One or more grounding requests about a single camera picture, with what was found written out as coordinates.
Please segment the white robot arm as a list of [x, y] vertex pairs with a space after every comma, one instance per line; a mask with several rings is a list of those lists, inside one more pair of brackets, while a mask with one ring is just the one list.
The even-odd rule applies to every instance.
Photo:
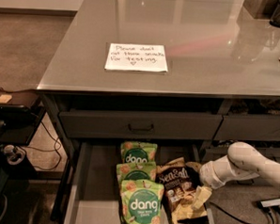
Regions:
[[262, 177], [280, 190], [280, 164], [245, 142], [232, 143], [226, 156], [199, 166], [198, 173], [201, 185], [194, 194], [194, 203], [191, 205], [194, 210], [203, 206], [213, 189], [221, 188], [233, 180]]

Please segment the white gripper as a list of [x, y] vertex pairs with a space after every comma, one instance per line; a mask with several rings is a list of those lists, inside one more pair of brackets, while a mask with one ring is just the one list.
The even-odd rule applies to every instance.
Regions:
[[196, 188], [194, 194], [192, 208], [194, 210], [198, 210], [199, 208], [203, 207], [204, 203], [212, 195], [211, 188], [221, 188], [225, 185], [225, 183], [216, 175], [213, 163], [211, 161], [203, 166], [197, 162], [187, 162], [186, 166], [188, 168], [192, 168], [195, 172], [197, 172], [200, 175], [199, 179], [201, 183], [205, 185], [199, 185]]

